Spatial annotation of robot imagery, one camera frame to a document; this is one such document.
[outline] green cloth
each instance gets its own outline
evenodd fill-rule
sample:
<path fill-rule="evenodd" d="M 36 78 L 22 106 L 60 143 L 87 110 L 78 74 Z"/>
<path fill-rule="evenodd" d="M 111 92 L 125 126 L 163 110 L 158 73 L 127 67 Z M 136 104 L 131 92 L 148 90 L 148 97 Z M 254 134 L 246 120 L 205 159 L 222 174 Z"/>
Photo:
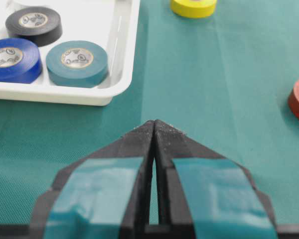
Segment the green cloth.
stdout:
<path fill-rule="evenodd" d="M 299 223 L 297 79 L 299 0 L 220 0 L 208 19 L 142 0 L 133 81 L 108 106 L 0 100 L 0 223 L 28 223 L 59 169 L 153 119 L 246 166 Z"/>
<path fill-rule="evenodd" d="M 155 161 L 153 163 L 153 176 L 152 176 L 151 189 L 150 189 L 149 222 L 151 224 L 158 224 L 158 199 L 157 199 Z"/>

